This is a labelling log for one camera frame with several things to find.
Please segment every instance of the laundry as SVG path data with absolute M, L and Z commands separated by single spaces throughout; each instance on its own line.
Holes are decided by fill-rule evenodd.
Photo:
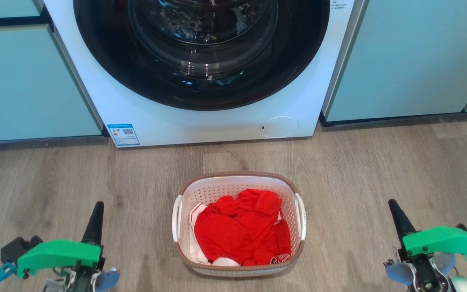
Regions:
M 236 199 L 224 196 L 204 209 L 197 206 L 191 223 L 195 219 L 192 229 L 199 251 L 191 249 L 191 255 L 202 262 L 202 252 L 209 262 L 227 258 L 241 266 L 287 261 L 291 237 L 281 205 L 275 192 L 248 189 Z
M 202 249 L 199 247 L 193 230 L 198 215 L 204 209 L 206 209 L 206 205 L 197 204 L 189 214 L 189 220 L 191 222 L 191 227 L 189 230 L 190 260 L 197 264 L 211 264 L 213 266 L 240 266 L 236 261 L 229 258 L 218 258 L 217 260 L 210 263 L 211 261 L 204 255 Z

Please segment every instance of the screw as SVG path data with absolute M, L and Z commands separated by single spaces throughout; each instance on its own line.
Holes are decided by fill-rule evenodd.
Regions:
M 28 277 L 30 277 L 30 275 L 28 274 L 28 272 L 30 272 L 30 270 L 28 270 L 27 268 L 23 270 L 24 272 L 24 275 L 23 275 L 23 279 L 28 279 Z
M 434 288 L 434 285 L 432 282 L 427 282 L 424 284 L 424 288 L 428 289 L 428 290 L 432 290 Z
M 395 264 L 394 260 L 391 260 L 391 259 L 388 259 L 386 262 L 383 263 L 386 266 L 391 266 L 393 264 Z

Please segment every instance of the sticker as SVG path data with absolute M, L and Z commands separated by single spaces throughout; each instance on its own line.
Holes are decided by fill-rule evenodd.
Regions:
M 331 2 L 331 9 L 343 9 L 347 7 L 344 0 L 334 0 Z
M 117 146 L 139 145 L 138 137 L 132 124 L 108 125 L 109 134 Z

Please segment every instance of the red clothing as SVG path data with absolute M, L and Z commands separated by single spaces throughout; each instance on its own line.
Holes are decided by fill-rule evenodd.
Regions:
M 224 196 L 198 216 L 194 233 L 210 260 L 220 257 L 241 266 L 281 262 L 291 254 L 287 222 L 278 220 L 282 200 L 274 192 L 244 190 L 234 200 Z

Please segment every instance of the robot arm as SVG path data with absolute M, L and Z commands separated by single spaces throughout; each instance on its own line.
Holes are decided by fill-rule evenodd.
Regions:
M 12 274 L 22 279 L 52 268 L 60 277 L 48 280 L 43 292 L 104 292 L 114 287 L 120 273 L 112 268 L 103 272 L 102 222 L 104 203 L 98 202 L 81 242 L 54 240 L 43 242 L 34 236 L 27 242 L 18 237 L 1 249 L 0 282 Z
M 467 292 L 464 277 L 448 277 L 456 263 L 455 254 L 467 258 L 467 228 L 459 224 L 457 228 L 416 231 L 395 200 L 389 201 L 389 207 L 401 249 L 397 262 L 384 263 L 387 276 L 412 292 Z

